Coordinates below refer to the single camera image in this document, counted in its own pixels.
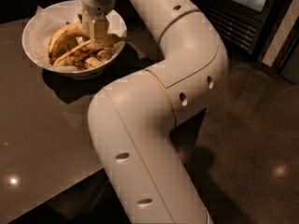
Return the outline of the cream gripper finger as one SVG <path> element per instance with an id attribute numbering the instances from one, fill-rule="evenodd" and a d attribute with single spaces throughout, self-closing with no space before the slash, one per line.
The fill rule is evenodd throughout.
<path id="1" fill-rule="evenodd" d="M 82 9 L 82 31 L 85 35 L 91 35 L 90 32 L 90 15 L 85 8 Z"/>
<path id="2" fill-rule="evenodd" d="M 107 36 L 108 27 L 109 22 L 106 18 L 91 21 L 90 33 L 93 48 L 98 49 L 101 47 Z"/>

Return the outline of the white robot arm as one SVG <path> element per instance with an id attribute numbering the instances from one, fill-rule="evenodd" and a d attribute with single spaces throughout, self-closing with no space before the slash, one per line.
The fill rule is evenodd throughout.
<path id="1" fill-rule="evenodd" d="M 94 96 L 94 149 L 132 224 L 213 224 L 169 134 L 223 86 L 226 48 L 190 0 L 130 2 L 164 58 Z"/>

